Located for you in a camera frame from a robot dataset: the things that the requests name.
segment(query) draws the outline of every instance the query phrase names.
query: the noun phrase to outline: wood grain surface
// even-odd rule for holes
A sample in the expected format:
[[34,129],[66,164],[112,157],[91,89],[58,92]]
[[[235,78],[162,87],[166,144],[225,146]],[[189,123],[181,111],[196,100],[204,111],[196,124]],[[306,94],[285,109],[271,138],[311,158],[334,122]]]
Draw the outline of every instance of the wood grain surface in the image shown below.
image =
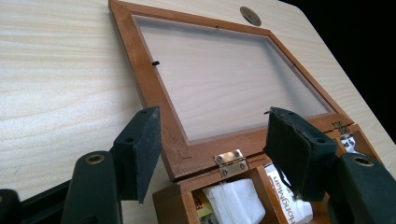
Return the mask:
[[[239,8],[253,8],[396,176],[396,146],[298,8],[276,0],[130,2],[247,25]],[[70,179],[82,155],[109,150],[142,108],[107,4],[0,1],[0,188],[21,200]],[[124,223],[157,223],[150,195],[169,185],[160,159],[145,203],[122,203]]]

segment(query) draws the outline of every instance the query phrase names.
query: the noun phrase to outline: glass pane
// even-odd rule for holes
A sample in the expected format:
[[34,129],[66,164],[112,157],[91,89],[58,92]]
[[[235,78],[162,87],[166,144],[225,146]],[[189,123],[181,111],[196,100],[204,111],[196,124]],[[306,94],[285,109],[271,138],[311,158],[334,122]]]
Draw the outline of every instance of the glass pane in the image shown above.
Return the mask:
[[269,37],[134,19],[190,141],[264,126],[270,106],[331,111]]

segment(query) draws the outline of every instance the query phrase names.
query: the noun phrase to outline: white cloth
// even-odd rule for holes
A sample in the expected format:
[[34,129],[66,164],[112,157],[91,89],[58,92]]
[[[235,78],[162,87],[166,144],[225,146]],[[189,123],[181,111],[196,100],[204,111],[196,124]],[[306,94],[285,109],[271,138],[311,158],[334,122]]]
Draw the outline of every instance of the white cloth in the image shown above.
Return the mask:
[[265,209],[251,179],[203,189],[220,224],[257,224]]

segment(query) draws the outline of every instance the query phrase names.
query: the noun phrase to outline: wooden lid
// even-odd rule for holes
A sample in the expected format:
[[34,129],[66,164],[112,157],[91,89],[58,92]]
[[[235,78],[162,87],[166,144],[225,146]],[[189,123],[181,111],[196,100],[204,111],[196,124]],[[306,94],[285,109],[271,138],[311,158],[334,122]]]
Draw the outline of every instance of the wooden lid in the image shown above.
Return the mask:
[[323,132],[352,120],[269,30],[110,0],[144,107],[159,106],[163,162],[171,180],[217,167],[239,149],[268,161],[271,106]]

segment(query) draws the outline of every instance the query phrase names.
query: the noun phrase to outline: brass hinge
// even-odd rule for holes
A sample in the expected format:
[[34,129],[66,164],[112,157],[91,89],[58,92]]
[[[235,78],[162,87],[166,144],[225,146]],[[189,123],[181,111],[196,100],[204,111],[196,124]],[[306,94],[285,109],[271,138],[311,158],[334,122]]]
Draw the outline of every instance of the brass hinge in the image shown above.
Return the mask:
[[239,149],[219,154],[214,158],[216,164],[219,166],[221,177],[223,178],[237,175],[248,170],[246,158],[244,158]]
[[350,133],[350,130],[342,121],[334,122],[332,123],[332,126],[336,128],[341,134]]

